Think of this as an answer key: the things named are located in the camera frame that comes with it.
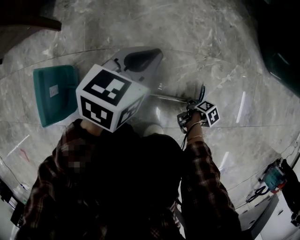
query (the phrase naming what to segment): metal rod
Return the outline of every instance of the metal rod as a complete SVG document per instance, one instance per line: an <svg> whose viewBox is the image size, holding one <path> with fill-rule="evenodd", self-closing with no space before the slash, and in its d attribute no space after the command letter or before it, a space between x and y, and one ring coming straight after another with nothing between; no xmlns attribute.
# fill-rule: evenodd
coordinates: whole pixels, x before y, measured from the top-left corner
<svg viewBox="0 0 300 240"><path fill-rule="evenodd" d="M180 102L180 103L188 103L185 98L182 97L174 97L174 96L168 96L168 95L159 95L151 93L150 96L157 97L159 99L174 101L174 102Z"/></svg>

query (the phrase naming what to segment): marble floor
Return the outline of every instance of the marble floor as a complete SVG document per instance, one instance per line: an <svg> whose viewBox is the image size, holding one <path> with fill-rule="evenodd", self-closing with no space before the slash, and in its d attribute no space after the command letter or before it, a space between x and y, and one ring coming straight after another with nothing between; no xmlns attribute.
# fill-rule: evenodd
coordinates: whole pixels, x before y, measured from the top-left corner
<svg viewBox="0 0 300 240"><path fill-rule="evenodd" d="M298 147L300 102L265 69L257 23L240 0L56 0L43 14L62 31L41 30L11 49L0 65L0 156L29 188L39 164L51 154L75 112L47 128L40 125L32 71L70 64L80 79L119 49L149 45L162 49L154 78L159 94L196 98L206 86L221 121L205 128L205 141L221 169L235 205L245 201L259 172ZM242 96L244 106L238 118ZM176 115L185 106L148 99L133 119L159 123L181 144ZM297 151L288 157L292 162ZM21 199L28 192L0 161L0 177Z"/></svg>

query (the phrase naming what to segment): white sneaker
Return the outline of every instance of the white sneaker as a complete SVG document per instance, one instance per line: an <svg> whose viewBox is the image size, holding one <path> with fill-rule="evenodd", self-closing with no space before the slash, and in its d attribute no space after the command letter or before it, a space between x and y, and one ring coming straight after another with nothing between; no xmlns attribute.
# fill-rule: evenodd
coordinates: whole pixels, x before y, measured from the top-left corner
<svg viewBox="0 0 300 240"><path fill-rule="evenodd" d="M154 133L157 134L164 134L164 130L161 126L157 125L157 124L152 124L149 127L146 128L146 130L144 131L143 136L147 137L149 135L152 135Z"/></svg>

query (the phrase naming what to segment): cable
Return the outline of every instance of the cable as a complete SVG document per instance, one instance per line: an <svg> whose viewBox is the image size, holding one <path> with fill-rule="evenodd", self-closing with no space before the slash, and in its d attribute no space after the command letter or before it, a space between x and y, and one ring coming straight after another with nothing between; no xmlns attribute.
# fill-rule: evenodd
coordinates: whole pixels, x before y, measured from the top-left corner
<svg viewBox="0 0 300 240"><path fill-rule="evenodd" d="M256 173L254 173L251 177L249 177L249 178L247 178L246 180L244 180L244 181L242 181L242 182L240 182L238 185L240 185L240 184L242 184L242 183L244 183L245 181L248 181L250 178L252 178L253 176L255 176L255 175L257 175L258 173L260 173L261 171L263 171L267 166L269 166L270 164L272 164L272 163L274 163L276 160L277 160L277 158L279 157L279 156L281 156L292 144L293 144L294 142L292 142L282 153L279 153L279 155L275 158L275 160L274 161L272 161L271 163L269 163L268 165L266 165L265 167L263 167L261 170L259 170L258 172L256 172ZM232 189L234 189L235 187L237 187L238 185L236 185L236 186L234 186L234 187L232 187L231 189L229 189L229 190L227 190L227 191L230 191L230 190L232 190Z"/></svg>
<svg viewBox="0 0 300 240"><path fill-rule="evenodd" d="M293 153L295 152L295 150L296 150L297 147L298 147L298 142L296 142L296 147L294 148L294 150L292 151L292 153L291 153L290 155L287 155L286 159L287 159L289 156L293 155Z"/></svg>
<svg viewBox="0 0 300 240"><path fill-rule="evenodd" d="M258 196L266 195L266 194L270 191L270 189L268 188L265 192L263 192L263 190L264 190L265 188L266 188L266 186L263 186L263 187L257 189L257 190L255 191L255 193L254 193L253 196L251 196L251 197L249 197L248 199L246 199L246 202L247 202L247 203L250 203L250 202L252 202L254 199L256 199Z"/></svg>
<svg viewBox="0 0 300 240"><path fill-rule="evenodd" d="M281 156L281 155L282 155L289 147L291 147L291 145L292 145L295 141L293 141L289 146L287 146L286 149L285 149L283 152L281 152L281 153L275 158L274 161L272 161L271 163L269 163L268 165L266 165L265 167L263 167L263 168L262 168L260 171L258 171L257 173L253 174L250 178L252 178L253 176L255 176L255 175L257 175L258 173L260 173L262 170L264 170L264 169L265 169L267 166L269 166L270 164L274 163L274 162L277 160L277 158L278 158L279 156ZM297 147L298 147L298 142L296 142L296 146L295 146L293 152L292 152L291 154L289 154L289 155L286 157L286 159L287 159L289 156L291 156L291 155L295 152L295 150L296 150ZM239 183L238 185L244 183L245 181L248 181L250 178L248 178L248 179L242 181L242 182ZM241 208L241 207L243 207L243 206L245 206L246 204L247 204L247 201L246 201L245 204L243 204L243 205L237 207L236 210L239 209L239 208Z"/></svg>
<svg viewBox="0 0 300 240"><path fill-rule="evenodd" d="M4 165L10 170L10 172L13 174L13 176L15 177L15 179L17 180L17 182L22 186L22 188L24 188L23 184L19 182L19 180L17 179L17 177L14 175L13 171L6 165L6 163L4 162L3 158L0 156L1 161L4 163Z"/></svg>

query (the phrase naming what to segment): person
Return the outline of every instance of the person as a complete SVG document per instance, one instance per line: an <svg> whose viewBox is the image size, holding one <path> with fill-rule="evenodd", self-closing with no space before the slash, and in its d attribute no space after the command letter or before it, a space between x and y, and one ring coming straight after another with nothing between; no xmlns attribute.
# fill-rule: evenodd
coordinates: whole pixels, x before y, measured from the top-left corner
<svg viewBox="0 0 300 240"><path fill-rule="evenodd" d="M67 127L39 167L16 239L182 240L174 205L181 180L186 239L238 239L238 214L193 113L182 151L167 135Z"/></svg>

